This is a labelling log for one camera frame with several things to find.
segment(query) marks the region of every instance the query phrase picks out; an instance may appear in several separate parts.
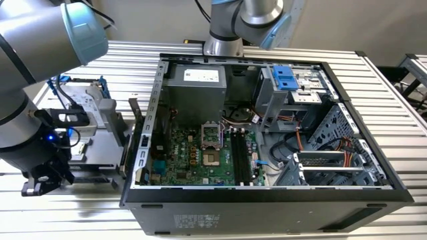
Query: orange wire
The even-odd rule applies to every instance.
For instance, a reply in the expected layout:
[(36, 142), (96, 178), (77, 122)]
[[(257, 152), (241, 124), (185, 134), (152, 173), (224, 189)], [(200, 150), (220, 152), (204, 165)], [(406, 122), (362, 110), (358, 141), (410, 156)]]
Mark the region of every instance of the orange wire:
[(342, 145), (342, 139), (341, 139), (341, 140), (338, 140), (338, 145), (337, 145), (337, 147), (334, 148), (334, 151), (340, 150), (341, 145)]
[(350, 155), (349, 155), (349, 158), (348, 158), (348, 163), (346, 163), (346, 166), (348, 166), (348, 167), (350, 166), (352, 158), (353, 158), (353, 154), (350, 154)]
[(296, 124), (296, 141), (297, 141), (297, 148), (300, 151), (304, 150), (302, 144), (301, 144), (301, 137), (300, 137), (300, 123), (301, 121), (297, 121)]
[(342, 167), (345, 168), (346, 166), (346, 152), (344, 151), (344, 164), (342, 164)]

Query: robotic arm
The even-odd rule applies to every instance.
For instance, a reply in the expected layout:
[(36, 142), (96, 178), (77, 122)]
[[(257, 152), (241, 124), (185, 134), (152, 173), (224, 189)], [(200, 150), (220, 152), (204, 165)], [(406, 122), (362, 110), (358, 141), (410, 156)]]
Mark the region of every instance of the robotic arm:
[(28, 178), (22, 196), (40, 196), (74, 179), (69, 138), (54, 131), (62, 126), (37, 110), (22, 88), (86, 65), (106, 50), (102, 26), (82, 3), (1, 1), (0, 158)]
[(209, 39), (202, 53), (241, 57), (241, 38), (270, 50), (284, 39), (289, 25), (284, 0), (212, 0)]
[[(241, 56), (241, 38), (270, 50), (289, 23), (282, 0), (212, 0), (204, 54)], [(74, 179), (69, 136), (54, 131), (66, 126), (37, 109), (22, 88), (86, 65), (106, 50), (104, 28), (85, 4), (0, 0), (0, 158), (28, 179), (22, 196), (40, 196)], [(84, 111), (70, 108), (65, 112), (84, 124)]]

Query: white label sticker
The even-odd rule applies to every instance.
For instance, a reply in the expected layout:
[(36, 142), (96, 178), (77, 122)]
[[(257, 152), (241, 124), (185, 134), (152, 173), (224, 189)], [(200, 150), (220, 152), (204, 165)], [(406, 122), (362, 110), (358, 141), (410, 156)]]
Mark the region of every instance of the white label sticker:
[(184, 81), (218, 83), (218, 71), (204, 69), (186, 69), (184, 71)]
[(173, 215), (177, 229), (216, 228), (220, 223), (218, 214), (178, 214)]
[(254, 114), (254, 116), (253, 116), (253, 118), (252, 118), (252, 123), (257, 123), (258, 122), (258, 120), (260, 120), (260, 116), (257, 116), (256, 114)]
[(104, 129), (104, 120), (98, 111), (98, 107), (96, 106), (96, 102), (93, 101), (93, 97), (86, 93), (78, 94), (76, 92), (73, 92), (69, 96), (72, 100), (74, 100), (74, 102), (82, 106), (84, 111), (90, 112), (93, 114), (97, 123), (97, 128)]

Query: aluminum extrusion table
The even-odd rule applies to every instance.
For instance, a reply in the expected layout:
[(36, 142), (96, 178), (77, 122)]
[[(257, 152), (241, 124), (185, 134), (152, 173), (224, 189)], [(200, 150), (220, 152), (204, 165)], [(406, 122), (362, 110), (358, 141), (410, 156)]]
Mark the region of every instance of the aluminum extrusion table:
[[(104, 76), (117, 111), (132, 118), (128, 98), (146, 109), (158, 54), (201, 54), (198, 44), (158, 44), (110, 41), (108, 54), (66, 74), (78, 78)], [(348, 234), (172, 236), (168, 239), (425, 239), (427, 238), (427, 124), (404, 101), (369, 59), (353, 51), (244, 48), (248, 58), (328, 62), (346, 90), (364, 124), (409, 189), (414, 204), (381, 217)], [(58, 108), (44, 85), (34, 102)], [(109, 184), (76, 184), (54, 194), (21, 197), (24, 179), (0, 162), (0, 235), (65, 238), (142, 238), (144, 232), (129, 211), (118, 208), (120, 192)]]

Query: green circuit board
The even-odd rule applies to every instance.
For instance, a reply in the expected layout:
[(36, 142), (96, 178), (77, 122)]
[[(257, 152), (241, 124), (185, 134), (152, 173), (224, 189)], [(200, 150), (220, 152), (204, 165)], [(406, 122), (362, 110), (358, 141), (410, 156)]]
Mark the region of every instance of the green circuit board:
[[(254, 186), (264, 185), (261, 168), (252, 168), (252, 153), (258, 154), (254, 134), (245, 134), (246, 164), (250, 176), (254, 171), (257, 177), (252, 178)], [(234, 186), (233, 159), (229, 132), (222, 134), (222, 147), (201, 149), (201, 130), (194, 128), (174, 128), (170, 132), (169, 149), (162, 174), (150, 175), (150, 184), (162, 186)]]

